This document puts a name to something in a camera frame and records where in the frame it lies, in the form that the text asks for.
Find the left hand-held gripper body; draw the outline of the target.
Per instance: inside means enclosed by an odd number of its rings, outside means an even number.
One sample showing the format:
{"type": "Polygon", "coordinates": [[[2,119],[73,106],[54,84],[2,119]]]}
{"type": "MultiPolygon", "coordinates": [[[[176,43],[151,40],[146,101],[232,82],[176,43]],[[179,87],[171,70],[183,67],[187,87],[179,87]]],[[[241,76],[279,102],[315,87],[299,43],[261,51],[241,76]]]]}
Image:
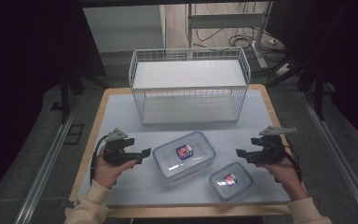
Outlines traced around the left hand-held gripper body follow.
{"type": "Polygon", "coordinates": [[[105,138],[105,147],[103,159],[113,166],[120,166],[128,160],[128,154],[125,151],[124,140],[129,137],[120,129],[115,128],[105,138]]]}

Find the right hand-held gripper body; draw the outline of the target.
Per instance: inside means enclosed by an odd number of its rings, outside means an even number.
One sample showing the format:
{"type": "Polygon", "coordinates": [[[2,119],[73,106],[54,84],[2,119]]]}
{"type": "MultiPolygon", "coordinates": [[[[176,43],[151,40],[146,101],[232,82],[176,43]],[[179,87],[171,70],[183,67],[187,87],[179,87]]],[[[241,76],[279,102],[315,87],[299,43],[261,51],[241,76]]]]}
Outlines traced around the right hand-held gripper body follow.
{"type": "Polygon", "coordinates": [[[253,151],[255,161],[249,162],[253,164],[276,164],[284,158],[288,159],[292,164],[296,161],[285,150],[282,143],[281,134],[295,133],[296,128],[283,128],[268,126],[265,130],[259,133],[262,143],[261,151],[253,151]]]}

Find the small clear food container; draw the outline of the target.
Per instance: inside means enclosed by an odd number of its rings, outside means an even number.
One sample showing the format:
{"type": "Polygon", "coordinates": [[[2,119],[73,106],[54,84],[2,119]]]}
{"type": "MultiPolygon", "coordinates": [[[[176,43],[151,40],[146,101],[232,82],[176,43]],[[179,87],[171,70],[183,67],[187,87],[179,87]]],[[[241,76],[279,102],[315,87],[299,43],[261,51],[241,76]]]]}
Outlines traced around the small clear food container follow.
{"type": "Polygon", "coordinates": [[[238,162],[233,162],[212,173],[209,182],[221,202],[237,199],[254,183],[246,169],[238,162]]]}

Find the large clear food container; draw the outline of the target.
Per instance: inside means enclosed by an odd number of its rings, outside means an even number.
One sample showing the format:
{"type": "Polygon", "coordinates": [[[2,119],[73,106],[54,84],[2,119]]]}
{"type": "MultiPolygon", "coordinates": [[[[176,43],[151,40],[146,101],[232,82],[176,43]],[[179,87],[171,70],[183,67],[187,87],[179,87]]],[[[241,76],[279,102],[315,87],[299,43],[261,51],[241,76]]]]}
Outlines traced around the large clear food container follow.
{"type": "Polygon", "coordinates": [[[153,159],[162,179],[169,184],[181,181],[209,166],[213,146],[202,132],[193,132],[155,148],[153,159]]]}

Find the white wire shelf rack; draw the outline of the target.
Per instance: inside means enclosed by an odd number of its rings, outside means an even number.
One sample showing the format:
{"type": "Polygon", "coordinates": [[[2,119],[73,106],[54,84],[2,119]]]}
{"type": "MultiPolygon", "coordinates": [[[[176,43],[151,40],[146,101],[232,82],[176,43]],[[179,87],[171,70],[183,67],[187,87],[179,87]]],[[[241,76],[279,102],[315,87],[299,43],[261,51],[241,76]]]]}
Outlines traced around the white wire shelf rack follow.
{"type": "Polygon", "coordinates": [[[129,71],[144,125],[235,122],[250,77],[241,48],[138,49],[129,71]]]}

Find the person's left hand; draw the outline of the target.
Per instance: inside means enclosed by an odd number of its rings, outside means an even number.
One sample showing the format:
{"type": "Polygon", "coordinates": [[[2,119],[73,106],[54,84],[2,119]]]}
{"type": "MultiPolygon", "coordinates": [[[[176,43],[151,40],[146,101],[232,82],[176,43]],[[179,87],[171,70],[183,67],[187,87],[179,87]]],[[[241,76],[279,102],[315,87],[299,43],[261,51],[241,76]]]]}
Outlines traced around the person's left hand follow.
{"type": "Polygon", "coordinates": [[[113,166],[98,156],[95,163],[93,180],[106,189],[111,189],[118,177],[126,170],[131,169],[136,161],[127,161],[120,166],[113,166]]]}

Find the person's right hand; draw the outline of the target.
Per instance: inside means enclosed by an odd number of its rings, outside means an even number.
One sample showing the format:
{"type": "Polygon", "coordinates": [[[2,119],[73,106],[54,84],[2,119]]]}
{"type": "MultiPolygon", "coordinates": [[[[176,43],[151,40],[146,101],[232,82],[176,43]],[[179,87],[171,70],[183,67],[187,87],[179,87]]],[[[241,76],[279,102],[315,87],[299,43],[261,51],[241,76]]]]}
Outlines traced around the person's right hand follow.
{"type": "Polygon", "coordinates": [[[288,159],[284,158],[276,164],[257,164],[257,167],[267,169],[282,184],[283,189],[288,193],[289,198],[293,202],[309,197],[309,194],[298,179],[294,165],[288,159]]]}

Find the white table mat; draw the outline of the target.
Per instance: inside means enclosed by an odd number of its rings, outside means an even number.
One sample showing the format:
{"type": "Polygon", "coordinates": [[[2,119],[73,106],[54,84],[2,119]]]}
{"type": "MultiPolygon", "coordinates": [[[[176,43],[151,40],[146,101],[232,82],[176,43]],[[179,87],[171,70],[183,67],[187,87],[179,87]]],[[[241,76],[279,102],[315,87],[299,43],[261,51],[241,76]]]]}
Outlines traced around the white table mat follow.
{"type": "Polygon", "coordinates": [[[268,108],[258,90],[247,91],[240,118],[234,123],[183,125],[143,125],[130,94],[110,94],[101,125],[97,128],[98,137],[119,128],[135,139],[128,151],[138,152],[144,148],[155,149],[181,136],[200,131],[213,146],[215,157],[208,167],[172,184],[163,179],[153,158],[148,157],[118,178],[107,203],[112,206],[219,203],[209,176],[233,162],[242,164],[253,179],[253,184],[232,200],[234,203],[287,202],[287,193],[267,170],[247,163],[236,153],[238,148],[258,150],[258,146],[251,144],[251,139],[270,124],[268,108]]]}

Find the dark metal stand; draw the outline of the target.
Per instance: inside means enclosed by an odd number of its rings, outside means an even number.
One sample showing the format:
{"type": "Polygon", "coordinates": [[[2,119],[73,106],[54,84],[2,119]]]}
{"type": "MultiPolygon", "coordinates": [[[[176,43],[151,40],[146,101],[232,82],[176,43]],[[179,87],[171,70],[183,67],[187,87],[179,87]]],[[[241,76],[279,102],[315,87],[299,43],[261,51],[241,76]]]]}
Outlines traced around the dark metal stand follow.
{"type": "Polygon", "coordinates": [[[320,72],[304,72],[299,81],[297,82],[297,88],[300,91],[308,91],[311,84],[314,84],[314,93],[313,93],[313,108],[316,115],[320,120],[324,120],[323,115],[323,96],[324,96],[324,87],[323,87],[323,78],[320,72]]]}
{"type": "Polygon", "coordinates": [[[62,98],[62,123],[65,123],[70,115],[69,92],[71,89],[73,94],[82,94],[85,90],[80,80],[80,70],[73,69],[60,72],[60,87],[62,98]]]}

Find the white power strip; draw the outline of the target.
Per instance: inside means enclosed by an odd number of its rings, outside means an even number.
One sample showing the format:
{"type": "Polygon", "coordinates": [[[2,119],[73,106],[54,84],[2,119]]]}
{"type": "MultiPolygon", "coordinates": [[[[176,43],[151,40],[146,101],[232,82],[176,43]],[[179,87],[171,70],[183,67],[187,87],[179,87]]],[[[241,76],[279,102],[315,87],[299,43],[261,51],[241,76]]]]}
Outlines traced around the white power strip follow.
{"type": "Polygon", "coordinates": [[[290,63],[285,63],[284,65],[282,65],[276,72],[275,75],[276,76],[281,76],[284,75],[286,72],[288,72],[290,69],[292,68],[292,65],[290,63]]]}

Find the white panel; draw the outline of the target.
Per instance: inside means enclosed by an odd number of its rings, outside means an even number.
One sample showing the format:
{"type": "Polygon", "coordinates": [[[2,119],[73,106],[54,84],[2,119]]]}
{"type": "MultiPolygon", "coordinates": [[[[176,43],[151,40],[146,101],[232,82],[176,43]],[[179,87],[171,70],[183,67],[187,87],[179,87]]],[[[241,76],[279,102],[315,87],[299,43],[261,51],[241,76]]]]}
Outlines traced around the white panel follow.
{"type": "Polygon", "coordinates": [[[100,53],[165,47],[163,5],[83,9],[100,53]]]}

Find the grey metal floor rail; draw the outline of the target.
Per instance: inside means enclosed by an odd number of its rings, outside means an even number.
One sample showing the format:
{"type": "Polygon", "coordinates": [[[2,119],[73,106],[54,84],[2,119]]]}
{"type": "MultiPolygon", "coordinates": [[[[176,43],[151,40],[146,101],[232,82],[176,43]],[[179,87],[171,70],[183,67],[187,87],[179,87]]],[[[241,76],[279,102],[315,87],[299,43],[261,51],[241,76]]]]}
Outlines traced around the grey metal floor rail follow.
{"type": "Polygon", "coordinates": [[[355,201],[358,203],[358,177],[350,167],[349,162],[341,151],[341,148],[339,147],[336,139],[331,134],[327,124],[324,120],[320,119],[320,117],[313,109],[314,104],[311,98],[304,92],[301,92],[299,95],[303,99],[311,119],[313,120],[318,132],[324,140],[324,143],[332,155],[332,158],[335,161],[338,170],[341,172],[347,186],[349,187],[351,194],[353,195],[355,201]]]}
{"type": "Polygon", "coordinates": [[[41,195],[44,191],[44,188],[48,182],[49,176],[51,174],[52,168],[61,152],[63,141],[67,135],[69,128],[72,124],[75,112],[76,112],[77,102],[74,102],[70,108],[69,114],[66,116],[65,121],[60,126],[58,133],[56,134],[52,145],[48,149],[48,153],[44,158],[41,166],[36,174],[34,182],[30,187],[30,190],[25,197],[23,204],[17,217],[14,221],[14,224],[29,224],[34,211],[37,207],[37,204],[41,198],[41,195]]]}

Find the white metal desk frame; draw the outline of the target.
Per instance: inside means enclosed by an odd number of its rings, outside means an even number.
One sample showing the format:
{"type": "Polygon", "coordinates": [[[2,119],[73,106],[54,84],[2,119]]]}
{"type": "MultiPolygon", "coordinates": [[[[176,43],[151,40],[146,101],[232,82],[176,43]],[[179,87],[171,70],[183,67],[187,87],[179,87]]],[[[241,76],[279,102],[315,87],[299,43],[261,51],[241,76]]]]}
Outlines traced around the white metal desk frame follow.
{"type": "Polygon", "coordinates": [[[193,47],[194,29],[220,29],[220,28],[257,28],[258,33],[255,40],[251,41],[251,47],[261,69],[268,67],[261,53],[261,39],[269,18],[271,2],[267,2],[261,13],[236,13],[236,14],[194,14],[191,4],[187,5],[187,46],[193,47]]]}

